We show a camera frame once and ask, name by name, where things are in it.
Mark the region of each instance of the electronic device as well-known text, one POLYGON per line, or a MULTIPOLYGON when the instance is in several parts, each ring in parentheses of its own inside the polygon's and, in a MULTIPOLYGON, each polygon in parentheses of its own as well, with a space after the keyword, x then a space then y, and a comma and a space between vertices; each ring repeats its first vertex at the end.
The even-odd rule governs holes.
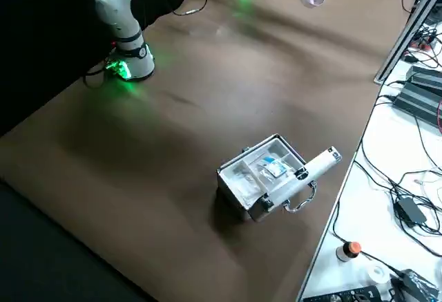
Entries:
POLYGON ((411 269, 399 273, 399 278, 392 278, 394 302, 437 302, 440 291, 437 286, 411 269))
POLYGON ((410 228, 423 224, 425 221, 427 221, 427 218, 411 197, 398 200, 396 203, 394 203, 393 207, 398 216, 410 228))
POLYGON ((442 96, 442 73, 412 66, 407 72, 407 80, 435 95, 442 96))
POLYGON ((437 128, 437 108, 441 100, 441 96, 407 82, 393 105, 437 128))
POLYGON ((302 302, 382 302, 382 299, 376 286, 367 286, 354 290, 307 297, 302 302))

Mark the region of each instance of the brown tabletop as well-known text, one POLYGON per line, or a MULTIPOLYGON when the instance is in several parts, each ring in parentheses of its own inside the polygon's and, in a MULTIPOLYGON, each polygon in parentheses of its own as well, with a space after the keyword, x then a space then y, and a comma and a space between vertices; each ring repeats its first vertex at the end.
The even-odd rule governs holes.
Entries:
POLYGON ((293 301, 405 20, 400 0, 209 0, 163 17, 145 32, 152 78, 76 82, 0 139, 0 175, 161 302, 293 301), (299 214, 238 223, 215 171, 273 133, 344 160, 299 214))

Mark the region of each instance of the white cylindrical object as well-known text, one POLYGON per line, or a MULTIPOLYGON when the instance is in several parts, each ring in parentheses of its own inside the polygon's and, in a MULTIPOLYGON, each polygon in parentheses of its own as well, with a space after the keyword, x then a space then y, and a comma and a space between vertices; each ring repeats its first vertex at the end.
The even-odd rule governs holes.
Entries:
POLYGON ((315 181, 334 165, 336 165, 342 159, 339 152, 334 147, 325 150, 320 155, 310 160, 303 168, 308 172, 305 178, 296 178, 290 181, 290 189, 280 188, 281 192, 278 190, 272 191, 269 195, 269 200, 273 203, 270 211, 275 207, 280 206, 284 201, 290 199, 296 195, 299 191, 304 189, 310 182, 315 181))
POLYGON ((379 263, 371 261, 365 269, 373 285, 387 283, 390 280, 390 271, 379 263))

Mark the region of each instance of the black curtain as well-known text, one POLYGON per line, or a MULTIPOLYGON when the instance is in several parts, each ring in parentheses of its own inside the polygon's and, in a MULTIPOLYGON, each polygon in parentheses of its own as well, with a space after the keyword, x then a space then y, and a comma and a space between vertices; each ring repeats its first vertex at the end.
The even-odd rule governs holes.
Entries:
MULTIPOLYGON (((94 0, 0 1, 3 135, 103 60, 112 38, 95 14, 94 0)), ((183 2, 169 1, 173 8, 183 2)), ((133 0, 132 11, 148 26, 169 8, 165 0, 133 0)))

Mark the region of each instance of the metal case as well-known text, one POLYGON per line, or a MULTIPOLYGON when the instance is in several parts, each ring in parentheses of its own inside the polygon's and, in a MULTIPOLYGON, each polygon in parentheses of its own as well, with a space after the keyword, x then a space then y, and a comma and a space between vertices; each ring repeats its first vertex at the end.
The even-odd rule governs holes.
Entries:
POLYGON ((221 192, 226 198, 230 201, 235 209, 237 209, 238 214, 241 219, 246 220, 252 217, 255 221, 259 221, 264 218, 267 214, 254 214, 249 213, 251 207, 247 206, 241 197, 238 195, 238 190, 232 185, 231 179, 228 178, 228 173, 232 171, 234 167, 245 163, 246 166, 249 166, 251 162, 256 161, 262 155, 264 149, 270 149, 270 147, 278 147, 281 151, 287 151, 285 155, 289 156, 290 165, 294 169, 299 169, 303 167, 306 162, 304 159, 290 146, 290 144, 278 134, 272 135, 266 140, 258 143, 254 147, 246 148, 244 151, 235 157, 234 159, 223 164, 218 170, 218 191, 221 192))

